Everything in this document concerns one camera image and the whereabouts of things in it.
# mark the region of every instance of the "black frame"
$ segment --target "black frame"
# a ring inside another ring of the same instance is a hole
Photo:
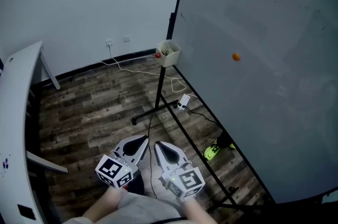
[[[168,32],[167,32],[167,40],[172,39],[173,36],[173,32],[174,32],[174,27],[175,27],[175,21],[176,21],[176,17],[177,17],[177,11],[179,9],[179,4],[180,4],[180,0],[176,1],[176,7],[175,7],[175,12],[171,13],[170,19],[169,19],[169,26],[168,26]],[[206,103],[202,100],[202,98],[198,95],[198,93],[194,90],[194,88],[189,84],[189,82],[187,81],[187,79],[182,75],[182,73],[179,71],[179,69],[176,66],[173,66],[174,69],[180,74],[180,76],[183,78],[183,80],[186,82],[186,84],[192,89],[192,91],[195,93],[195,95],[199,98],[199,100],[202,102],[202,104],[204,105],[204,107],[206,107],[206,109],[208,110],[208,112],[210,113],[210,115],[213,117],[213,119],[217,122],[217,124],[221,127],[221,129],[227,134],[229,135],[229,133],[226,131],[226,129],[221,125],[221,123],[218,121],[218,119],[215,117],[215,115],[213,114],[213,112],[210,110],[210,108],[206,105]],[[187,140],[189,141],[189,143],[191,144],[191,146],[194,148],[194,150],[196,151],[197,155],[199,156],[199,158],[202,160],[203,164],[206,166],[206,168],[208,169],[208,171],[210,172],[210,174],[212,175],[212,177],[216,180],[216,183],[219,185],[219,187],[222,189],[222,191],[225,193],[226,197],[217,202],[214,206],[212,206],[211,208],[209,208],[207,210],[208,213],[214,211],[216,208],[218,207],[223,207],[223,208],[232,208],[232,209],[237,209],[237,210],[241,210],[243,212],[249,212],[251,213],[252,210],[262,210],[264,208],[266,209],[271,209],[271,208],[276,208],[276,207],[299,207],[299,206],[304,206],[306,204],[313,204],[318,202],[319,200],[321,200],[321,198],[335,190],[338,189],[335,188],[333,190],[327,191],[323,194],[319,194],[316,195],[314,197],[310,197],[304,200],[299,200],[299,201],[292,201],[292,202],[286,202],[286,203],[282,203],[282,204],[276,204],[275,200],[273,199],[273,197],[271,196],[271,194],[269,193],[268,189],[266,188],[266,186],[264,185],[264,183],[262,182],[262,180],[260,179],[260,177],[258,176],[258,174],[256,173],[256,171],[254,170],[254,168],[251,166],[250,162],[247,160],[247,158],[243,155],[242,151],[238,148],[238,146],[235,144],[236,149],[238,150],[238,152],[240,153],[240,155],[242,156],[242,158],[244,159],[245,163],[248,165],[248,167],[250,168],[250,170],[253,172],[253,174],[255,175],[256,179],[259,181],[260,185],[263,187],[264,191],[266,192],[267,196],[268,196],[268,203],[264,206],[243,206],[243,205],[237,205],[236,202],[234,201],[234,199],[232,198],[232,195],[238,190],[238,188],[233,188],[230,187],[229,191],[226,190],[226,188],[224,187],[224,185],[222,184],[222,182],[218,179],[217,175],[214,173],[214,171],[211,169],[210,165],[207,163],[206,159],[204,158],[204,156],[201,154],[201,152],[198,150],[197,146],[194,144],[194,142],[192,141],[191,137],[189,136],[189,134],[186,132],[186,130],[184,129],[183,125],[181,124],[181,122],[179,121],[179,119],[177,118],[177,116],[174,114],[173,110],[171,109],[171,105],[176,108],[177,107],[177,103],[178,103],[178,99],[172,102],[167,102],[165,100],[165,97],[162,95],[161,91],[162,91],[162,85],[163,85],[163,80],[164,80],[164,75],[165,75],[165,68],[161,67],[161,73],[159,76],[159,82],[158,82],[158,88],[157,88],[157,95],[156,95],[156,101],[155,101],[155,107],[149,111],[146,111],[142,114],[139,114],[137,116],[134,116],[132,118],[132,123],[133,125],[136,125],[136,120],[142,116],[151,114],[153,112],[158,111],[159,109],[162,109],[164,107],[166,107],[170,114],[173,116],[174,120],[176,121],[177,125],[179,126],[179,128],[181,129],[181,131],[183,132],[184,136],[187,138]],[[159,100],[162,100],[164,104],[159,105]],[[227,199],[229,199],[231,201],[232,204],[223,204]]]

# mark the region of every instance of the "wall outlet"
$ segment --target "wall outlet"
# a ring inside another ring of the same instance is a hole
[[[112,46],[111,39],[106,40],[106,47]]]
[[[123,37],[123,41],[126,43],[126,42],[130,42],[130,35],[125,35]]]

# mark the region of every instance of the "baseboard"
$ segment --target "baseboard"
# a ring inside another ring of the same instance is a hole
[[[151,54],[155,54],[155,52],[156,52],[156,49],[148,49],[148,50],[144,50],[144,51],[139,51],[139,52],[135,52],[135,53],[117,56],[117,57],[114,57],[114,59],[117,60],[118,62],[120,62],[120,61],[125,61],[125,60],[130,60],[130,59],[148,56],[148,55],[151,55]],[[108,60],[103,60],[103,62],[110,64],[110,63],[114,63],[115,61],[113,59],[108,59]],[[60,74],[60,75],[56,76],[56,79],[61,80],[61,79],[64,79],[64,78],[69,78],[69,77],[75,76],[76,74],[101,67],[102,65],[103,64],[101,62],[94,63],[94,64],[91,64],[89,66],[83,67],[83,68],[79,68],[79,69],[76,69],[76,70],[73,70],[73,71],[70,71],[70,72],[67,72],[67,73]],[[49,79],[46,79],[46,80],[43,80],[41,82],[34,84],[33,88],[43,87],[43,86],[49,85],[51,83],[52,83],[52,80],[49,78]]]

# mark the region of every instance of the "black cable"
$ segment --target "black cable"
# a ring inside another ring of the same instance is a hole
[[[191,113],[195,113],[195,114],[198,114],[198,115],[202,115],[205,119],[207,119],[208,121],[210,121],[210,122],[213,122],[213,123],[215,123],[217,126],[219,126],[218,125],[218,123],[216,123],[214,120],[211,120],[211,119],[208,119],[204,114],[202,114],[202,113],[198,113],[198,112],[194,112],[194,111],[192,111],[190,108],[188,108],[187,106],[182,106],[182,108],[186,108],[187,110],[189,110]]]
[[[149,153],[150,153],[150,185],[152,187],[152,190],[153,190],[153,194],[155,195],[155,197],[157,198],[157,195],[154,191],[154,188],[153,188],[153,181],[152,181],[152,178],[153,178],[153,170],[152,170],[152,150],[150,149],[150,125],[152,124],[152,119],[153,119],[153,113],[152,113],[152,116],[150,117],[150,122],[149,122],[149,126],[148,126],[148,148],[149,148]]]
[[[169,222],[174,222],[174,221],[179,221],[179,220],[185,220],[185,219],[186,218],[169,218],[169,219],[153,222],[152,224],[163,224],[163,223],[169,223]]]

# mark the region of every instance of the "person's leg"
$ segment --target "person's leg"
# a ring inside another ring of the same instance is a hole
[[[121,199],[121,190],[109,187],[107,191],[98,199],[84,214],[92,222],[97,222],[106,215],[114,212]]]
[[[217,155],[218,151],[225,147],[236,149],[230,136],[227,133],[222,132],[222,134],[213,142],[213,144],[205,149],[205,159],[212,160]]]

